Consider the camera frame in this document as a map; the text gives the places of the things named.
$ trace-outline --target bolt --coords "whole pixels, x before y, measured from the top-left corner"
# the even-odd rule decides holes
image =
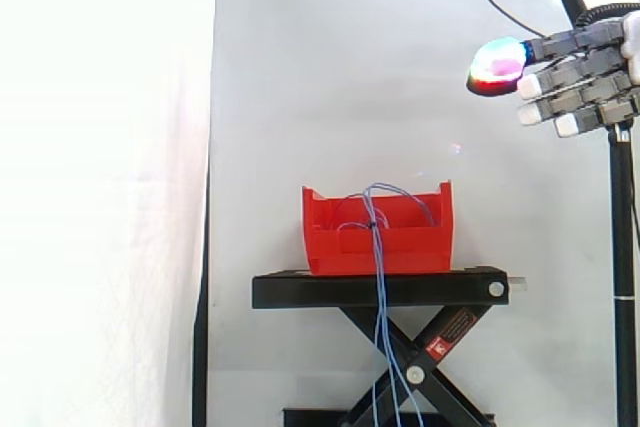
[[[407,369],[407,380],[412,384],[421,384],[424,382],[424,370],[417,365],[412,365]]]
[[[504,284],[502,282],[491,282],[489,285],[489,294],[492,297],[502,297],[504,294]]]

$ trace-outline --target red warning sticker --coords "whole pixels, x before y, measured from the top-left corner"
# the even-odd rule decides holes
[[[469,309],[462,309],[453,319],[442,329],[440,334],[427,344],[427,353],[435,360],[440,362],[464,337],[471,327],[475,325],[478,318]]]

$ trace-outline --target red plastic bin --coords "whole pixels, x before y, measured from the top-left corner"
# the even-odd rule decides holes
[[[441,183],[438,193],[415,197],[431,211],[434,226],[430,225],[424,209],[409,197],[374,197],[374,206],[384,212],[389,221],[388,229],[380,228],[387,274],[428,274],[451,270],[451,183]],[[303,189],[304,241],[313,275],[375,274],[371,231],[343,226],[346,222],[369,222],[362,198],[325,199],[312,189]]]

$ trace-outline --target black cable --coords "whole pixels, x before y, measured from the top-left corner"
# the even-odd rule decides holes
[[[576,20],[576,27],[586,27],[599,20],[624,17],[628,13],[635,12],[636,10],[640,10],[640,4],[617,3],[600,5],[580,14]]]
[[[504,15],[507,19],[509,19],[511,22],[513,22],[514,24],[518,25],[519,27],[522,27],[524,30],[526,30],[527,32],[532,33],[533,35],[536,35],[538,37],[546,37],[544,34],[542,34],[541,32],[538,32],[535,29],[532,29],[531,27],[529,27],[527,24],[519,21],[518,19],[516,19],[513,15],[511,15],[509,12],[507,12],[506,10],[504,10],[502,7],[500,7],[495,0],[487,0],[487,2],[489,2],[494,9],[496,9],[498,12],[500,12],[502,15]]]

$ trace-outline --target scissor lift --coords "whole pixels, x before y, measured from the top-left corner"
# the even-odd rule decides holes
[[[494,416],[483,414],[447,379],[439,364],[494,305],[509,303],[507,274],[493,267],[475,267],[428,275],[387,277],[389,307],[440,306],[435,317],[414,338],[389,320],[391,345],[413,392],[436,409],[422,414],[429,427],[494,427]],[[338,308],[372,342],[378,315],[375,276],[314,277],[306,271],[283,271],[253,279],[254,309]],[[383,352],[381,343],[376,347]],[[399,404],[408,398],[395,375]],[[392,426],[395,410],[389,372],[376,383],[378,424]],[[372,389],[348,412],[284,409],[284,427],[373,427]],[[404,427],[418,427],[416,414],[402,414]]]

